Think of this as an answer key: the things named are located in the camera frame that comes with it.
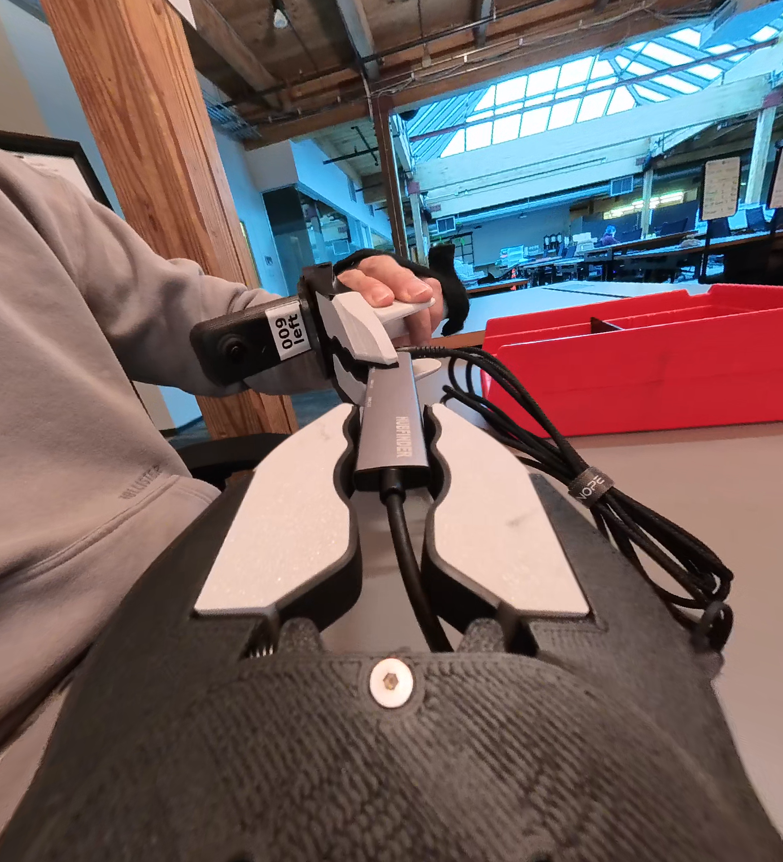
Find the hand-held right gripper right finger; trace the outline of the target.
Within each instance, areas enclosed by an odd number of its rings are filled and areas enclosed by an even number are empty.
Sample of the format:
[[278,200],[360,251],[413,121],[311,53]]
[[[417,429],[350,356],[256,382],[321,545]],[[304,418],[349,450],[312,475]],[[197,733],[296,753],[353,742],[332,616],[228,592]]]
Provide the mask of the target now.
[[534,476],[503,444],[441,404],[423,424],[433,470],[421,572],[438,617],[464,633],[496,621],[506,647],[533,652],[531,620],[580,621],[590,604]]

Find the white table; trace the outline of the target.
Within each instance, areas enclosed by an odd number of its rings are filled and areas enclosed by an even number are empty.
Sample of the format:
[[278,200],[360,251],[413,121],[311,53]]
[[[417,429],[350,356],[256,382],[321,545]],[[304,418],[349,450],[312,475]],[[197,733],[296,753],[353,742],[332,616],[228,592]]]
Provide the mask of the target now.
[[673,290],[687,290],[691,295],[705,292],[709,285],[697,281],[667,283],[568,281],[553,286],[527,287],[471,299],[469,315],[462,334],[486,329],[490,320],[532,314],[560,308],[603,303],[625,297],[650,296]]

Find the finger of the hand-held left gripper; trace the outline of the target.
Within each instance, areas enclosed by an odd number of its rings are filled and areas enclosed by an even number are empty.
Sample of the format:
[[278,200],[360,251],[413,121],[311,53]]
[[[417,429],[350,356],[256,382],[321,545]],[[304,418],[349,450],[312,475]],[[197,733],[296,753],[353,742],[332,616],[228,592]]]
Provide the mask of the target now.
[[375,308],[357,292],[345,291],[330,298],[329,338],[355,361],[377,367],[397,364],[397,351]]
[[368,378],[372,372],[402,371],[415,383],[439,372],[442,361],[435,358],[415,358],[411,354],[397,352],[397,361],[391,365],[377,365],[354,358],[338,339],[332,341],[332,386],[342,400],[358,406],[364,405]]

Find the black framed board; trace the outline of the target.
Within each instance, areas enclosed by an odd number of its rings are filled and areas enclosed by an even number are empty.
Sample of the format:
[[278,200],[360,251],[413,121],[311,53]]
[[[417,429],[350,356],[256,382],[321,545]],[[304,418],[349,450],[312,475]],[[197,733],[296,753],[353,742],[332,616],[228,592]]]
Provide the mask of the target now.
[[79,142],[0,130],[0,150],[40,172],[66,180],[87,198],[118,211]]

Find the wooden post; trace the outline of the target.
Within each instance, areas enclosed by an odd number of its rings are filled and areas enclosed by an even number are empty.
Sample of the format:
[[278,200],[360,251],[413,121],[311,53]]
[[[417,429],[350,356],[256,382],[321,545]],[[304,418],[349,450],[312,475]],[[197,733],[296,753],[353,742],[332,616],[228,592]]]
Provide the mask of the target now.
[[167,259],[259,287],[177,10],[41,5],[128,224]]

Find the grey USB hub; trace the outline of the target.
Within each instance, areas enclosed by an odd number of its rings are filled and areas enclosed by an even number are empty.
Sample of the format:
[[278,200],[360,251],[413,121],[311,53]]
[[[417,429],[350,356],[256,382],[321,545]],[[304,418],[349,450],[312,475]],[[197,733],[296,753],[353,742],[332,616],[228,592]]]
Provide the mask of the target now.
[[426,488],[431,478],[423,428],[412,356],[398,352],[395,365],[374,367],[368,373],[354,488],[376,494],[385,508],[397,567],[429,649],[451,652],[423,584],[405,513],[407,492]]

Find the long dark table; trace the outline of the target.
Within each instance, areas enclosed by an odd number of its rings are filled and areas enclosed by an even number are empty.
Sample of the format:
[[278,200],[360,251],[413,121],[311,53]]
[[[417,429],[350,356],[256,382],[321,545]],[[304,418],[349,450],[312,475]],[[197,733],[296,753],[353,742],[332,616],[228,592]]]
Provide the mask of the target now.
[[739,250],[748,252],[768,252],[777,260],[783,258],[783,229],[740,232],[719,238],[700,238],[691,232],[674,233],[664,237],[654,237],[596,247],[569,257],[554,257],[539,260],[521,272],[526,273],[529,285],[547,286],[570,280],[594,280],[601,282],[617,281],[619,275],[644,273],[644,279],[651,281],[657,272],[666,272],[670,279],[676,273],[689,269],[696,277],[702,277],[705,284],[713,282],[708,275],[709,260],[721,258],[737,262],[744,258]]

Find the grey desk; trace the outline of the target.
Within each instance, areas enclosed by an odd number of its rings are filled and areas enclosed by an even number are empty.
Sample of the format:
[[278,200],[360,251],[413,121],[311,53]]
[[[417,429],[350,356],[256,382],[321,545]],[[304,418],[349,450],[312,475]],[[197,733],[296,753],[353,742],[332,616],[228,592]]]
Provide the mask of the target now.
[[715,687],[744,768],[783,835],[783,422],[570,441],[733,571],[735,622]]

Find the person's grey sweatshirt torso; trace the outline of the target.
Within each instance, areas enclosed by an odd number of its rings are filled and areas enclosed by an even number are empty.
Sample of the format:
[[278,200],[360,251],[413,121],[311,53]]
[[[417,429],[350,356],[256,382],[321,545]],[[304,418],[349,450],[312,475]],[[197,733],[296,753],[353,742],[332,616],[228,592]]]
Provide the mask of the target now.
[[0,741],[216,496],[76,284],[85,202],[0,150]]

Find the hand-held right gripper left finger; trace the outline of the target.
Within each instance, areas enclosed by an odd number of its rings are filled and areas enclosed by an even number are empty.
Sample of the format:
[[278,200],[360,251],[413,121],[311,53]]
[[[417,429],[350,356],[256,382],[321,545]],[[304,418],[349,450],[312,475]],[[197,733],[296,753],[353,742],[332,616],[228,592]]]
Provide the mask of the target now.
[[342,404],[276,447],[254,471],[196,599],[203,618],[311,620],[322,631],[362,588],[349,468],[359,408]]

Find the red plastic bin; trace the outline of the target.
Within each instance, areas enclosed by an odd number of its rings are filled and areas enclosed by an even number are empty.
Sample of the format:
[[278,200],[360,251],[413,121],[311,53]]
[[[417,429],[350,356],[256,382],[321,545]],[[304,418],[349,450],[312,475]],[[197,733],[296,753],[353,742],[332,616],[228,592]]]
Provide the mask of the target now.
[[[591,317],[641,326],[591,334]],[[783,286],[718,284],[493,319],[483,348],[566,437],[783,422]]]

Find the person's left forearm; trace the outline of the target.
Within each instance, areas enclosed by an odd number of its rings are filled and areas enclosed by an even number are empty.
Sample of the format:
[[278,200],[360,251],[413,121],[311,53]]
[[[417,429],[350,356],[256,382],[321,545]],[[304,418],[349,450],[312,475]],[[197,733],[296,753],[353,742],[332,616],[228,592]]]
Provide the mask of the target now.
[[201,322],[274,296],[206,275],[187,259],[165,259],[110,210],[77,204],[79,250],[75,281],[128,376],[176,387],[194,396],[229,396],[251,389],[294,395],[323,387],[319,363],[305,353],[270,371],[223,385],[203,372],[190,341]]

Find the person's left hand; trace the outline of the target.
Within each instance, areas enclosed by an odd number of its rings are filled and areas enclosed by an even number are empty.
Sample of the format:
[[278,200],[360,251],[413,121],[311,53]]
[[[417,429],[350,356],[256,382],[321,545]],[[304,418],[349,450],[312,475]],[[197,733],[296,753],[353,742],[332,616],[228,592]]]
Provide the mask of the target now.
[[418,276],[390,255],[372,255],[338,275],[349,290],[358,292],[369,305],[385,308],[393,302],[430,304],[406,319],[406,334],[393,339],[397,347],[426,346],[444,319],[444,296],[434,277]]

